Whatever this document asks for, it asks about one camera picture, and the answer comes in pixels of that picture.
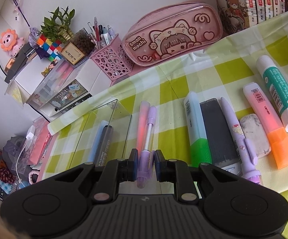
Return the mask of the lilac mechanical pencil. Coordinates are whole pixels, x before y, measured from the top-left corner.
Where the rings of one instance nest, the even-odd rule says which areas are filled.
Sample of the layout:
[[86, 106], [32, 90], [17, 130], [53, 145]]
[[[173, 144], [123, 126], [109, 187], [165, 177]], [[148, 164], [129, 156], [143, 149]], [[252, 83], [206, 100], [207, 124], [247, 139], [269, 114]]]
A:
[[152, 138], [156, 124], [157, 109], [150, 106], [145, 125], [144, 139], [141, 152], [139, 154], [139, 165], [137, 169], [137, 187], [144, 188], [148, 179], [152, 175], [154, 152], [152, 150]]

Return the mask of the black marker pen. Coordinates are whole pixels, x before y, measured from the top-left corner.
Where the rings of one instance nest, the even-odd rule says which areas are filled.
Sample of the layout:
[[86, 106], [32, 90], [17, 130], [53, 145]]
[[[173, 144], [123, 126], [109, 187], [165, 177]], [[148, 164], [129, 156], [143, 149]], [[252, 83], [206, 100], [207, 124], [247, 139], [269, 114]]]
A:
[[100, 145], [97, 148], [97, 152], [94, 159], [95, 166], [104, 166], [107, 153], [109, 150], [111, 138], [113, 136], [113, 127], [111, 125], [107, 125], [104, 127], [104, 131], [101, 136]]

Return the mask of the clear plastic organizer tray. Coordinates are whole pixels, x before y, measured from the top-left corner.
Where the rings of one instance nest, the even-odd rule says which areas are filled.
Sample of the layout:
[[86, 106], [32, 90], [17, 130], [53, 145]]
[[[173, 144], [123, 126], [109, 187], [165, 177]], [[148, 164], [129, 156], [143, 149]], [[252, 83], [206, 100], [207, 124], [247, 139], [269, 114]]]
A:
[[85, 162], [105, 166], [108, 161], [124, 158], [132, 114], [114, 99], [93, 109], [83, 125], [70, 168]]

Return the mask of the green highlighter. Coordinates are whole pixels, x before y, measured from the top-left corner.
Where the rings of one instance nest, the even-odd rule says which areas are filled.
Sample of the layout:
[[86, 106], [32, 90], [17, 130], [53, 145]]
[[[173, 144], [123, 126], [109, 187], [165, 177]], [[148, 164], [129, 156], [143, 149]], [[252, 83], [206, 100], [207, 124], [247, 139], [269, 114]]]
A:
[[204, 119], [197, 93], [190, 91], [184, 99], [192, 166], [212, 163]]

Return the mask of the light blue pen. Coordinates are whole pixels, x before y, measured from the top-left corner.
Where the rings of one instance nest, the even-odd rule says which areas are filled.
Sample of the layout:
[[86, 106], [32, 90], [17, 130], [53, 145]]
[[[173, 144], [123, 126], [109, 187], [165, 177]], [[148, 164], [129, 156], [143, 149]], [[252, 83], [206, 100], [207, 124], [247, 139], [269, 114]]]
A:
[[95, 155], [97, 152], [97, 148], [100, 145], [100, 140], [101, 140], [102, 133], [104, 131], [104, 127], [107, 126], [108, 124], [109, 124], [109, 122], [106, 120], [102, 120], [100, 122], [100, 125], [97, 129], [97, 132], [96, 132], [93, 144], [92, 144], [92, 147], [90, 149], [90, 153], [89, 153], [88, 158], [87, 158], [87, 162], [93, 162], [94, 161]]

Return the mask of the dark grey ruler case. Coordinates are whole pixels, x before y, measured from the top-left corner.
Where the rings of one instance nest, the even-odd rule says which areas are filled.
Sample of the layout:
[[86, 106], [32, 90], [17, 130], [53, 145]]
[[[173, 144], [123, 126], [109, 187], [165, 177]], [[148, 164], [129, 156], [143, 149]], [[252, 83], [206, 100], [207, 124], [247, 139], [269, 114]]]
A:
[[241, 166], [226, 118], [216, 98], [200, 103], [212, 164], [241, 175]]

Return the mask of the pink highlighter pen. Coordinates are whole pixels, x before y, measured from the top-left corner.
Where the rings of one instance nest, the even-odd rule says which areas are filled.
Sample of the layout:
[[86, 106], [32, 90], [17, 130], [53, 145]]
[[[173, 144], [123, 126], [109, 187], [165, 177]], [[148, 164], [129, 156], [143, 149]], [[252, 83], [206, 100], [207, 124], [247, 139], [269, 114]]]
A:
[[145, 133], [145, 125], [146, 125], [149, 109], [150, 109], [150, 103], [147, 101], [142, 101], [140, 105], [140, 111], [139, 111], [139, 121], [138, 121], [138, 126], [137, 126], [137, 142], [136, 142], [136, 149], [138, 150], [139, 154], [142, 148], [142, 143], [143, 143], [144, 133]]

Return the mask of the purple cartoon multicolour pen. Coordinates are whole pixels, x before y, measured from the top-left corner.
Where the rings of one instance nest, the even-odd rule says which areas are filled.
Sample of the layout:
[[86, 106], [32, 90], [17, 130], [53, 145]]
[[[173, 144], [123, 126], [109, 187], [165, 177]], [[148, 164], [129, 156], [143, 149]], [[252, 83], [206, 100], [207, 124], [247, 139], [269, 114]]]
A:
[[240, 122], [228, 101], [221, 97], [220, 103], [239, 157], [242, 177], [253, 183], [262, 184], [261, 172], [256, 169], [258, 157], [252, 141], [245, 137]]

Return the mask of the orange pink highlighter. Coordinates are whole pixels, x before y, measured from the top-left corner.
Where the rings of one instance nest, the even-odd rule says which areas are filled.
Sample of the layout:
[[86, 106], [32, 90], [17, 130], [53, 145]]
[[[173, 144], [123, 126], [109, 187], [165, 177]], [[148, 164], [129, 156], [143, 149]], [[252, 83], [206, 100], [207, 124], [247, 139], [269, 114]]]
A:
[[257, 83], [245, 85], [243, 93], [263, 126], [277, 168], [286, 168], [288, 166], [288, 133], [278, 114]]

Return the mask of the green white glue stick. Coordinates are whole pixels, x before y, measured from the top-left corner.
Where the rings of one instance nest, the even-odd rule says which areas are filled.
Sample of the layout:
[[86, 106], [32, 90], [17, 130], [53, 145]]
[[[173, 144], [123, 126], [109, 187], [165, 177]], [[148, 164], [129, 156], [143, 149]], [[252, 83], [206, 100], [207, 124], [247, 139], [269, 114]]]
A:
[[263, 55], [259, 57], [256, 61], [256, 67], [265, 82], [265, 86], [288, 133], [288, 83], [269, 56]]

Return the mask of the dirty white eraser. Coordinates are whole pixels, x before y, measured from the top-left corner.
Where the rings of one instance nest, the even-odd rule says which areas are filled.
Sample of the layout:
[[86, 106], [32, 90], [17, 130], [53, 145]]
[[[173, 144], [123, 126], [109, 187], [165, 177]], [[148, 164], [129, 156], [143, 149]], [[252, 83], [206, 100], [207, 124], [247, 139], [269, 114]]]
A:
[[254, 113], [248, 114], [240, 119], [244, 135], [250, 139], [255, 146], [258, 158], [263, 158], [271, 152], [271, 146], [262, 123]]

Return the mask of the white drawer organizer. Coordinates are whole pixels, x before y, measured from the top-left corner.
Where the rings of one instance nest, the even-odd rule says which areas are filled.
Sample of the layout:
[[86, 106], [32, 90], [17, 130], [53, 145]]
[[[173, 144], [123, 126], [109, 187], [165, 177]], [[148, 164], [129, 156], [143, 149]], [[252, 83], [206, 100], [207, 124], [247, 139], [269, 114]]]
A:
[[111, 83], [91, 59], [74, 68], [63, 59], [53, 65], [35, 57], [10, 80], [6, 94], [19, 105], [28, 104], [48, 120], [53, 120], [78, 100], [97, 95]]

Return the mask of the lucky bamboo plant pot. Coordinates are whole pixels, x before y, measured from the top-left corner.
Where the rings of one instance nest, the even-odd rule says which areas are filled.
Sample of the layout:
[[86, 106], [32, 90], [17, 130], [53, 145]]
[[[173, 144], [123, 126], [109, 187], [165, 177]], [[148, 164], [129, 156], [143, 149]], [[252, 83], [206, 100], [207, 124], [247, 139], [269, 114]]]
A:
[[41, 34], [54, 43], [60, 42], [60, 57], [78, 66], [95, 51], [95, 43], [84, 28], [76, 33], [71, 30], [74, 9], [58, 7], [49, 13], [50, 17], [45, 17], [41, 25]]

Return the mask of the pink cat pencil case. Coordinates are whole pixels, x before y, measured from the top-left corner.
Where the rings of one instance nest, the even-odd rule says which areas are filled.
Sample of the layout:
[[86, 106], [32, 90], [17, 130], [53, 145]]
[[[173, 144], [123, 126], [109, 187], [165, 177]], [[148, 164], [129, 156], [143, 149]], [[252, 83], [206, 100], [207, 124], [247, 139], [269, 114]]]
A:
[[203, 49], [222, 34], [217, 10], [194, 0], [146, 14], [129, 29], [122, 46], [136, 65], [148, 67]]

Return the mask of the pink lion toy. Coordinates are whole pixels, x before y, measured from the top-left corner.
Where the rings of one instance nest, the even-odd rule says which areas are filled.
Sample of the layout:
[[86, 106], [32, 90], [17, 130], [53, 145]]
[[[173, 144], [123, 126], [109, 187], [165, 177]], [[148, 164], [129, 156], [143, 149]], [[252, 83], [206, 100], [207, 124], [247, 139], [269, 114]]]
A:
[[6, 29], [1, 33], [0, 44], [3, 51], [15, 58], [26, 42], [23, 37], [17, 35], [15, 30]]

